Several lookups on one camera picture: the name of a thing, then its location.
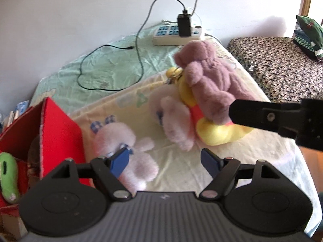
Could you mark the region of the red cardboard box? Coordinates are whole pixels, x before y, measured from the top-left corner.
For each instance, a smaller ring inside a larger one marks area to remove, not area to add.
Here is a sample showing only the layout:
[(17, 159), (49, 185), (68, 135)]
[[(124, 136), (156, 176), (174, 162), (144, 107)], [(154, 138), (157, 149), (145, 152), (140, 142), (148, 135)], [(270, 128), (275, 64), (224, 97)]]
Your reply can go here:
[[(64, 159), (85, 163), (82, 131), (49, 97), (28, 108), (1, 134), (1, 152), (18, 165), (20, 198)], [(18, 201), (9, 204), (1, 193), (1, 213), (16, 215)]]

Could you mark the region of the yellow tiger plush toy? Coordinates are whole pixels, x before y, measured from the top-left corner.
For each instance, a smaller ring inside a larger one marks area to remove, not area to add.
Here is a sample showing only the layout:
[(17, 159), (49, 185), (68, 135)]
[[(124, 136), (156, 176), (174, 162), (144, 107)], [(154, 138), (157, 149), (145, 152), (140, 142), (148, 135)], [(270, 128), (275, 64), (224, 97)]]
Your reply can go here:
[(171, 67), (166, 71), (166, 77), (178, 87), (183, 104), (189, 108), (197, 137), (206, 145), (217, 146), (237, 141), (253, 131), (252, 128), (229, 122), (216, 125), (206, 119), (193, 96), (191, 88), (182, 76), (183, 69)]

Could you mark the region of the yellow cartoon blanket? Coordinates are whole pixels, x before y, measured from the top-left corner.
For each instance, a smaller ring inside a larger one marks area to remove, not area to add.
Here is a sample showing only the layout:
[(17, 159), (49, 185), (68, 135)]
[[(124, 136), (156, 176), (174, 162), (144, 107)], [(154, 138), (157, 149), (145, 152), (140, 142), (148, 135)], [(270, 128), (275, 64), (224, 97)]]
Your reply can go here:
[[(182, 151), (177, 144), (166, 137), (148, 111), (148, 96), (165, 83), (164, 70), (144, 81), (137, 81), (126, 89), (88, 104), (70, 113), (82, 129), (85, 157), (95, 156), (90, 129), (93, 121), (103, 121), (108, 115), (115, 115), (118, 121), (126, 123), (138, 138), (150, 137), (154, 149), (149, 152), (159, 166), (159, 174), (147, 184), (149, 191), (195, 191), (200, 192), (210, 181), (210, 176), (200, 162), (202, 142), (196, 142), (190, 151)], [(295, 142), (276, 133), (254, 129), (240, 140), (211, 148), (219, 157), (232, 156), (242, 163), (252, 164), (265, 159), (292, 180), (310, 199), (313, 213), (305, 229), (313, 234), (322, 220), (322, 209), (305, 159)]]

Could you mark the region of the green bean plush toy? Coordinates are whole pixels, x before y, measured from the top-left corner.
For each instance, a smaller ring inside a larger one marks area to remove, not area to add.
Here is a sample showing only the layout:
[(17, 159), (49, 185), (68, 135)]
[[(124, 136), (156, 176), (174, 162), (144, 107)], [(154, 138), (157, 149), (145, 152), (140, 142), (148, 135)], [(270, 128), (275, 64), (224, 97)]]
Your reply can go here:
[(16, 159), (7, 152), (1, 152), (0, 160), (2, 196), (9, 204), (15, 204), (20, 198)]

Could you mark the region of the stack of books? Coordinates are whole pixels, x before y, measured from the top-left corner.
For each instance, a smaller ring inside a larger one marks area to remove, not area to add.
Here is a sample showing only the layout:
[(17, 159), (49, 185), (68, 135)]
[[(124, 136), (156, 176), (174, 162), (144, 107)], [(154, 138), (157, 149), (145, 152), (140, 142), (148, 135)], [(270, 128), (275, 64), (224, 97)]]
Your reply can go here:
[(29, 101), (23, 101), (17, 104), (13, 111), (10, 111), (7, 116), (1, 115), (1, 133), (4, 132), (19, 116), (29, 107)]

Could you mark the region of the patterned dark cushion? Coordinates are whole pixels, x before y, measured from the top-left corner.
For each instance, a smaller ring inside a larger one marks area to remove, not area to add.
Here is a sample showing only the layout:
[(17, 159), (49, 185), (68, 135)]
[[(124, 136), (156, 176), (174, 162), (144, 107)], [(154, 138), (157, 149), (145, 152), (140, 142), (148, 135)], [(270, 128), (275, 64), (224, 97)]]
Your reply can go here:
[(292, 38), (238, 37), (227, 50), (271, 102), (322, 100), (322, 63), (310, 59)]

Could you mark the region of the white bunny plush toy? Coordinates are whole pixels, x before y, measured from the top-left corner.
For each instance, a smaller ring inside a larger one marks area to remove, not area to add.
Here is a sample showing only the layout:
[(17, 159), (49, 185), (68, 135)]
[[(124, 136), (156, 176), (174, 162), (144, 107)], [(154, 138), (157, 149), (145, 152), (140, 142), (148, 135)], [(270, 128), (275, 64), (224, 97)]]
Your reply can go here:
[(176, 85), (161, 85), (148, 98), (153, 119), (162, 126), (168, 140), (183, 151), (190, 151), (195, 143), (195, 131), (189, 108), (183, 103)]

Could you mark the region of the white power strip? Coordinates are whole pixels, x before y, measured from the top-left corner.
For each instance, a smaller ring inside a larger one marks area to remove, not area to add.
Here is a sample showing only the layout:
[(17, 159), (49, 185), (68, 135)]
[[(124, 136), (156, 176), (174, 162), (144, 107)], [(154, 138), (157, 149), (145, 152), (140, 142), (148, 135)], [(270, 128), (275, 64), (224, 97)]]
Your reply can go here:
[(152, 43), (155, 46), (186, 45), (190, 41), (203, 41), (205, 34), (201, 26), (193, 25), (189, 37), (181, 37), (178, 25), (161, 25), (153, 33)]

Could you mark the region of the black charger adapter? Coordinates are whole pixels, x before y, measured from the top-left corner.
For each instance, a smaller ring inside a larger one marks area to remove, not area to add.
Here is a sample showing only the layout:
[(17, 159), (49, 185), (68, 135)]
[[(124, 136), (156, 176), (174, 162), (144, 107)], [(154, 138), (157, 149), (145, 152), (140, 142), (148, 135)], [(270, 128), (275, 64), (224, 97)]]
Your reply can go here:
[(178, 31), (180, 37), (191, 36), (191, 16), (187, 10), (183, 10), (182, 14), (177, 16)]

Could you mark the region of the green cartoon bed sheet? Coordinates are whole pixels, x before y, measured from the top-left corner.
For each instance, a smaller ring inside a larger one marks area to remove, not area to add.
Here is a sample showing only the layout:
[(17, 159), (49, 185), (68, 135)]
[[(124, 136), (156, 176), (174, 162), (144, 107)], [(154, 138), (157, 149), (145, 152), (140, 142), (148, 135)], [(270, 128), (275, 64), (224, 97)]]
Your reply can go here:
[(138, 38), (129, 35), (68, 63), (38, 83), (30, 104), (51, 97), (72, 113), (174, 66), (173, 55), (180, 46), (153, 45), (154, 30), (141, 31)]

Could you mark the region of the green folded cloth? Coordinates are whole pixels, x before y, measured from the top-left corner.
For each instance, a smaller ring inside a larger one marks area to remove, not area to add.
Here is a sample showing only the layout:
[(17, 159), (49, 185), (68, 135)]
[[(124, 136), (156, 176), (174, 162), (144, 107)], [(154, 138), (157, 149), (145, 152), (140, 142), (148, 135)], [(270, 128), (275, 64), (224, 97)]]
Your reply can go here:
[(322, 26), (309, 16), (296, 16), (297, 26), (294, 40), (305, 52), (318, 62), (322, 62)]

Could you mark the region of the purple teddy bear plush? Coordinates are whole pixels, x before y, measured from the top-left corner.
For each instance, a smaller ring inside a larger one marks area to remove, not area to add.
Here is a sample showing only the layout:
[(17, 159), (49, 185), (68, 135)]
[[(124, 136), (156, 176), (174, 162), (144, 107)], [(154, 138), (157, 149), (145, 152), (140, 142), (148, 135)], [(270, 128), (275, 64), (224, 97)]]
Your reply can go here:
[(237, 99), (255, 100), (232, 67), (208, 41), (190, 41), (174, 55), (204, 116), (217, 125), (231, 121), (229, 106)]

